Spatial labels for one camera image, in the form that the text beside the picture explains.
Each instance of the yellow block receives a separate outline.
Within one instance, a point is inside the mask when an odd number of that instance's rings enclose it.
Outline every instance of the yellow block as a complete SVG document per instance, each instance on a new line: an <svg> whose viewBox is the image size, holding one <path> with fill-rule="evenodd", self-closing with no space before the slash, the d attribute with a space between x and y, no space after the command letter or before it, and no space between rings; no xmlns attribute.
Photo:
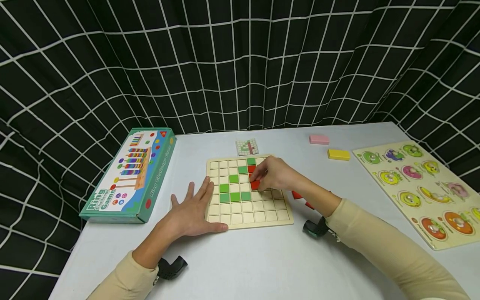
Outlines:
<svg viewBox="0 0 480 300"><path fill-rule="evenodd" d="M328 149L329 159L350 160L350 152L345 150Z"/></svg>

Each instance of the pattern card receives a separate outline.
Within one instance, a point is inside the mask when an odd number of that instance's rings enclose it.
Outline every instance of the pattern card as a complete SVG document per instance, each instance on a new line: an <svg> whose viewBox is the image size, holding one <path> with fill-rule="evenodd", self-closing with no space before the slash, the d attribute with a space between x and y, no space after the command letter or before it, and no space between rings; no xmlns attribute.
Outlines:
<svg viewBox="0 0 480 300"><path fill-rule="evenodd" d="M258 154L257 142L255 139L247 141L236 141L237 153L239 156Z"/></svg>
<svg viewBox="0 0 480 300"><path fill-rule="evenodd" d="M480 195L417 143L353 153L432 249L480 240Z"/></svg>
<svg viewBox="0 0 480 300"><path fill-rule="evenodd" d="M293 224L290 203L280 190L257 191L250 175L268 155L207 161L207 175L214 183L205 212L209 222L227 223L229 229Z"/></svg>

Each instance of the box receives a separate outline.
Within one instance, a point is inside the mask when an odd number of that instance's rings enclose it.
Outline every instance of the box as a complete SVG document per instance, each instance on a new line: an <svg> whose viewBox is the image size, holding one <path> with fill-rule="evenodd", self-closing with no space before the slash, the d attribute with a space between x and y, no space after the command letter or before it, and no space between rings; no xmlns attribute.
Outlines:
<svg viewBox="0 0 480 300"><path fill-rule="evenodd" d="M170 128L133 128L79 216L94 223L146 223L177 138Z"/></svg>

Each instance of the beige sleeve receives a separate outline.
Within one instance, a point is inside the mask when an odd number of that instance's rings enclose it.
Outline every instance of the beige sleeve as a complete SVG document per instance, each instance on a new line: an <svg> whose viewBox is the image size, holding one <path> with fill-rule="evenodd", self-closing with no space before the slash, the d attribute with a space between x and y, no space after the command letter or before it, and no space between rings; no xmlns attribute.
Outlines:
<svg viewBox="0 0 480 300"><path fill-rule="evenodd" d="M395 227L343 199L326 218L340 241L392 279L408 299L469 299L453 276Z"/></svg>
<svg viewBox="0 0 480 300"><path fill-rule="evenodd" d="M130 251L88 300L144 300L153 288L157 273L158 266L155 269L142 267L132 258Z"/></svg>

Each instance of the table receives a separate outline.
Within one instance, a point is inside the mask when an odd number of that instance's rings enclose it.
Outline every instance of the table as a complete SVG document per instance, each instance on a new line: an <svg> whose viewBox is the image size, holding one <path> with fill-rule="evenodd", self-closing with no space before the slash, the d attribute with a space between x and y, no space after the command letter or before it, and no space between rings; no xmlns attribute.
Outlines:
<svg viewBox="0 0 480 300"><path fill-rule="evenodd" d="M282 157L293 168L398 228L443 264L474 298L480 277L480 243L435 252L403 217L353 156L330 160L328 146L309 144L310 134L330 137L331 148L354 150L409 138L391 122L178 136L166 178L149 223L87 223L50 299L84 300L170 209L169 196L183 199L188 183L205 177L206 161L236 156L235 141L255 138L261 154ZM295 224L232 230L182 238L165 253L189 264L173 281L159 281L148 299L404 299L400 290L362 255L302 232L320 215L288 193Z"/></svg>

